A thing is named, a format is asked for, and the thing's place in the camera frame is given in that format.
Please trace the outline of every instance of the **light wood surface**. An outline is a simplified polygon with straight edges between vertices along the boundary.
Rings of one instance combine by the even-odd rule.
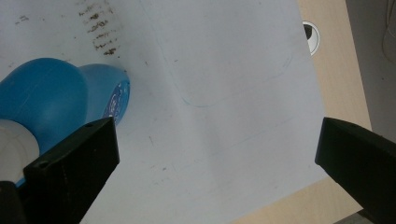
[[[299,0],[304,21],[321,39],[313,56],[328,117],[371,130],[355,46],[344,0]],[[361,207],[330,177],[241,217],[241,223],[334,223]]]

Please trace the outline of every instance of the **blue plastic bottle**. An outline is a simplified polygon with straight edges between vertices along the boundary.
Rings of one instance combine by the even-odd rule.
[[[36,59],[0,82],[0,119],[29,130],[42,155],[87,122],[110,116],[120,122],[129,94],[129,78],[115,67],[77,68],[61,60]]]

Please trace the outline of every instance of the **white cylinder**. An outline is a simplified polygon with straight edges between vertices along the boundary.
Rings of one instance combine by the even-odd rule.
[[[0,180],[17,183],[22,169],[38,157],[38,143],[25,127],[0,119]]]

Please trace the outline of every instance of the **wooden table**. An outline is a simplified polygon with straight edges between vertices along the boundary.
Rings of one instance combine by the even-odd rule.
[[[299,0],[304,21],[321,39],[313,56],[328,117],[371,130],[358,59],[344,0]],[[361,207],[330,177],[236,220],[240,223],[334,223]]]

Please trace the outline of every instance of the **sheet of paper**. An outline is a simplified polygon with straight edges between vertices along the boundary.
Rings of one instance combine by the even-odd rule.
[[[132,81],[120,165],[82,223],[225,223],[325,176],[293,0],[3,0],[0,78],[37,57]]]

